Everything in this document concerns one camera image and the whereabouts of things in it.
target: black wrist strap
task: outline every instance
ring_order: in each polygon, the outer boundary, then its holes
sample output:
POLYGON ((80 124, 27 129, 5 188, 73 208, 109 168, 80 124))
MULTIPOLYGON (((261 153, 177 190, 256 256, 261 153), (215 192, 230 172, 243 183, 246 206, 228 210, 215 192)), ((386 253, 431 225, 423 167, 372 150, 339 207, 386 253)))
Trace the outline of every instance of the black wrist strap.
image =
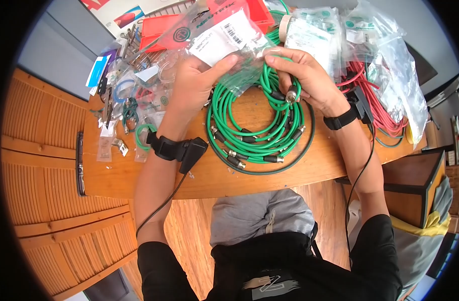
POLYGON ((181 162, 186 152, 189 140, 172 141, 165 136, 156 137, 156 132, 149 132, 146 143, 151 145, 156 155, 164 160, 172 161, 177 160, 181 162))
POLYGON ((351 107, 346 113, 338 117, 323 117, 326 126, 331 130, 338 130, 351 123, 358 117, 357 112, 351 107))

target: wooden table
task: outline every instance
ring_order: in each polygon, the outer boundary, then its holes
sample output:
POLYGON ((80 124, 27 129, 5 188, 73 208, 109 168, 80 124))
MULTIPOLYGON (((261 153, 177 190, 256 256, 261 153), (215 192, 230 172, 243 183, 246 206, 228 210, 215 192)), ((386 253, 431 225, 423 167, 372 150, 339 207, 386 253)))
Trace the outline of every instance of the wooden table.
MULTIPOLYGON (((89 108, 100 109, 102 103, 99 96, 89 100, 89 108)), ((311 119, 306 104, 306 131, 293 151, 285 157, 285 163, 251 164, 246 169, 250 171, 276 170, 289 164, 305 147, 311 129, 311 119)), ((206 109, 203 109, 194 119, 187 133, 187 138, 202 137, 208 141, 204 131, 206 109)), ((236 122, 243 128, 253 131, 266 128, 273 120, 273 110, 267 99, 257 88, 247 90, 233 105, 233 115, 236 122)), ((296 187, 334 179, 346 175, 340 150, 331 131, 323 123, 321 112, 315 111, 316 133, 313 143, 305 156, 292 168, 285 172, 267 176, 251 176, 231 169, 214 154, 211 147, 196 163, 191 172, 194 178, 187 177, 174 196, 175 199, 209 198, 221 196, 236 196, 264 191, 278 190, 285 187, 296 187)), ((370 131, 362 124, 370 138, 370 131)), ((84 166, 85 193, 90 196, 107 196, 116 198, 133 198, 136 179, 142 163, 135 162, 136 143, 134 134, 124 135, 121 122, 117 125, 117 137, 123 139, 129 147, 129 152, 123 157, 117 148, 112 148, 112 162, 97 162, 100 129, 92 113, 87 113, 84 123, 84 139, 82 163, 84 166)), ((394 144, 395 139, 388 138, 382 133, 377 136, 387 144, 394 144)), ((417 145, 421 149, 426 145, 425 137, 417 145)), ((375 151, 382 163, 387 163, 414 152, 413 145, 404 139, 399 147, 386 148, 375 144, 375 151)), ((182 175, 178 174, 176 183, 182 175)))

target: poster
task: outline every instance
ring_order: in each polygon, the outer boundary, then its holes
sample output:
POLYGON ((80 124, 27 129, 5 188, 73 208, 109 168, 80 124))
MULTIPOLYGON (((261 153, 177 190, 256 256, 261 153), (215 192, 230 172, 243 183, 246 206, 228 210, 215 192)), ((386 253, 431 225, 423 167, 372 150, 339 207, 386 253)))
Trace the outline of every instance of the poster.
POLYGON ((144 15, 186 0, 81 0, 116 38, 144 15))

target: right hand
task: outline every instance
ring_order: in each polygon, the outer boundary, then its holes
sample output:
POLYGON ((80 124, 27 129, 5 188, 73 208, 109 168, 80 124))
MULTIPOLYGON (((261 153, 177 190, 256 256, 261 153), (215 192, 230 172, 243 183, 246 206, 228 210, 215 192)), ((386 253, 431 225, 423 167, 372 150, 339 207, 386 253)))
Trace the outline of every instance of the right hand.
POLYGON ((286 94, 291 87, 290 74, 301 84, 301 97, 326 117, 338 117, 350 109, 345 96, 338 90, 326 71, 309 53, 276 47, 265 57, 266 64, 276 69, 280 90, 286 94), (293 62, 273 55, 290 58, 293 62))

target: person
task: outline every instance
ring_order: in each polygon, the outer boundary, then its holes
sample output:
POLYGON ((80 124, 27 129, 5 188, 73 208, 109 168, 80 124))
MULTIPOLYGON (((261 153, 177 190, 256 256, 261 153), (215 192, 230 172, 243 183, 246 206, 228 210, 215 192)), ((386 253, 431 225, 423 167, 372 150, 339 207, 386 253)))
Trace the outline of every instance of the person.
MULTIPOLYGON (((324 116, 338 117, 350 109, 345 96, 311 55, 281 47, 275 51, 277 56, 267 55, 265 60, 276 69, 283 93, 291 85, 292 74, 301 83, 302 99, 324 116)), ((200 72, 201 61, 195 57, 184 60, 157 136, 183 140, 213 83, 236 61, 237 57, 230 55, 200 72)), ((371 144, 358 120, 334 131, 334 136, 354 184, 370 156, 371 144)), ((176 161, 163 160, 151 150, 136 185, 137 227, 172 194, 175 176, 176 161)), ((212 212, 214 285, 206 300, 396 300, 402 284, 383 195, 383 171, 376 154, 354 191, 361 202, 363 226, 350 253, 351 271, 308 252, 313 216, 303 198, 292 190, 220 198, 212 212)), ((170 206, 168 202, 137 235, 144 299, 197 300, 164 236, 170 206)))

